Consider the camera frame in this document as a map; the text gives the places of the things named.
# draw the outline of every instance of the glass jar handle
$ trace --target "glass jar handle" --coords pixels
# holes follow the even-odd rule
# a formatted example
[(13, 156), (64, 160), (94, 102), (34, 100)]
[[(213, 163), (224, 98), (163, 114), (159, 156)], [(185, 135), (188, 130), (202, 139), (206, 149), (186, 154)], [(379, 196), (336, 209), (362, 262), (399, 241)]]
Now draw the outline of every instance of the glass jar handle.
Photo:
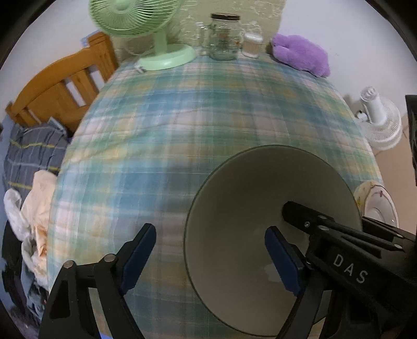
[(203, 48), (209, 48), (210, 45), (207, 43), (207, 31), (211, 30), (211, 26), (200, 26), (200, 46)]

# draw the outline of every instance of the beige cloth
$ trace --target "beige cloth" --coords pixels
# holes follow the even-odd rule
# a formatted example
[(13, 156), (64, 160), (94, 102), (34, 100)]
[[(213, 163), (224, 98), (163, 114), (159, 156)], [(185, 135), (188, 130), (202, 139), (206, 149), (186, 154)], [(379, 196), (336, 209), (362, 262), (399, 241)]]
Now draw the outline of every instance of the beige cloth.
[(35, 173), (33, 187), (23, 203), (21, 213), (29, 222), (31, 237), (36, 242), (36, 251), (31, 255), (32, 265), (26, 263), (40, 285), (47, 280), (46, 242), (48, 239), (49, 211), (57, 177), (45, 170)]

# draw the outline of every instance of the dark brown lid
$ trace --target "dark brown lid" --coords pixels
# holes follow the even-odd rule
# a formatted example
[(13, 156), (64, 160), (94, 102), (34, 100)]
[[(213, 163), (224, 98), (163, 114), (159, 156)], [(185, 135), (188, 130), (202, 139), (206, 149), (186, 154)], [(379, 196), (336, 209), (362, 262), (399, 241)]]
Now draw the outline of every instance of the dark brown lid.
[(240, 15), (229, 13), (212, 13), (211, 18), (217, 20), (239, 21)]

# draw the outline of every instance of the green fan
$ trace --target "green fan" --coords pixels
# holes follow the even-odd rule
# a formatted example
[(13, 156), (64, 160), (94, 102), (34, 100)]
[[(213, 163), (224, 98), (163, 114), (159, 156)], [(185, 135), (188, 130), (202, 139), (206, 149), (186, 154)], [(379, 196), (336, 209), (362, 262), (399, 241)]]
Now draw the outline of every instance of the green fan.
[(153, 33), (154, 48), (141, 55), (136, 66), (147, 70), (173, 68), (195, 59), (194, 48), (166, 42), (165, 25), (183, 0), (90, 0), (90, 15), (97, 26), (113, 36)]

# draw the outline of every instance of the purple plush toy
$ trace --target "purple plush toy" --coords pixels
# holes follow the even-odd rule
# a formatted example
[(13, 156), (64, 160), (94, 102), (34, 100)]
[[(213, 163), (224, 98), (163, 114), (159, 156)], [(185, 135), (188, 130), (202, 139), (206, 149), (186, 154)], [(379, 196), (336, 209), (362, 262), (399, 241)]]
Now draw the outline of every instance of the purple plush toy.
[(276, 34), (271, 44), (272, 54), (279, 61), (317, 77), (330, 75), (326, 51), (302, 36)]

